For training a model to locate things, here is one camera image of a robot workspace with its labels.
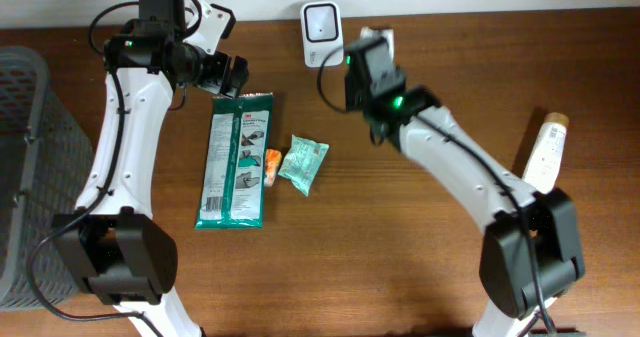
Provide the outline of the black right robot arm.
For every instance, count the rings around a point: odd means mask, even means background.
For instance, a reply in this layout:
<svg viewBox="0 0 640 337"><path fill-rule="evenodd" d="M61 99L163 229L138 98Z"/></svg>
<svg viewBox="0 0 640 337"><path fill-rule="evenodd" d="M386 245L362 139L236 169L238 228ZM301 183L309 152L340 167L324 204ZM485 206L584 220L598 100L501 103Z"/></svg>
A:
<svg viewBox="0 0 640 337"><path fill-rule="evenodd" d="M427 88L406 73L383 37L344 49L345 104L360 111L374 142L389 141L431 173L483 235L479 276L489 303L474 336L557 336L549 307L585 272L576 208L561 189L542 192L478 145Z"/></svg>

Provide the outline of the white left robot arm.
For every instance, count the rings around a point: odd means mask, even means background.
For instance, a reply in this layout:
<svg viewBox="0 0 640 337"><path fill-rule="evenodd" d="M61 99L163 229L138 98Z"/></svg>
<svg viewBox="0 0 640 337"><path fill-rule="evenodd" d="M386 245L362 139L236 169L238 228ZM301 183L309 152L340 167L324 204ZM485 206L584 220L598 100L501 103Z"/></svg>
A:
<svg viewBox="0 0 640 337"><path fill-rule="evenodd" d="M106 107L86 185L50 237L80 291L115 307L143 336L201 336L175 288L178 251L153 220L151 184L164 118L177 88L235 92L246 71L218 51L235 19L207 12L190 22L138 19L107 40Z"/></svg>

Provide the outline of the green white 3M package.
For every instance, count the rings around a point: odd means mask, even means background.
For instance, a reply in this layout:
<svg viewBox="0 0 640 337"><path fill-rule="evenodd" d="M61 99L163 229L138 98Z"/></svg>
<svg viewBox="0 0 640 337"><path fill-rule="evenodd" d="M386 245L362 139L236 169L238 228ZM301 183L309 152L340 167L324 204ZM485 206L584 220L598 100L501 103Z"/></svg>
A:
<svg viewBox="0 0 640 337"><path fill-rule="evenodd" d="M263 226L273 104L271 93L214 100L197 230Z"/></svg>

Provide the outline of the orange small packet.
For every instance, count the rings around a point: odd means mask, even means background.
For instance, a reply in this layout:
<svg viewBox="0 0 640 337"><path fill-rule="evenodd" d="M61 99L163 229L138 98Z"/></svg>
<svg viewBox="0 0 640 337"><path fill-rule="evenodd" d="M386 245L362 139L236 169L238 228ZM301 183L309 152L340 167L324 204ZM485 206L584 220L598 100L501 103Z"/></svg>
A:
<svg viewBox="0 0 640 337"><path fill-rule="evenodd" d="M264 186L271 187L278 175L283 156L279 150L267 149L265 155L265 180Z"/></svg>

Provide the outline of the teal snack packet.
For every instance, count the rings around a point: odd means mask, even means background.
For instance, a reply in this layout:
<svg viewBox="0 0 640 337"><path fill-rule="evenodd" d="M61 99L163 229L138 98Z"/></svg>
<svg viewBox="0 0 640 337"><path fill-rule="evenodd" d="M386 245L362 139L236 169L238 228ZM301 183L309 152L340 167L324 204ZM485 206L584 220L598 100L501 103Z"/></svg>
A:
<svg viewBox="0 0 640 337"><path fill-rule="evenodd" d="M291 147L283 159L278 175L289 179L300 192L308 196L328 150L329 145L326 143L293 135Z"/></svg>

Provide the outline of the white tube with gold cap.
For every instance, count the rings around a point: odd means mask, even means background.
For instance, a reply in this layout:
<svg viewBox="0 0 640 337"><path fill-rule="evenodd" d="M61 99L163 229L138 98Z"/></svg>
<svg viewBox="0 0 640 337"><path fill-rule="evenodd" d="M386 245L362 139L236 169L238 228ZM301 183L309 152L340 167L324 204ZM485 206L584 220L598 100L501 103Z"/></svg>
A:
<svg viewBox="0 0 640 337"><path fill-rule="evenodd" d="M538 131L522 180L543 194L555 186L560 172L569 118L559 112L548 113Z"/></svg>

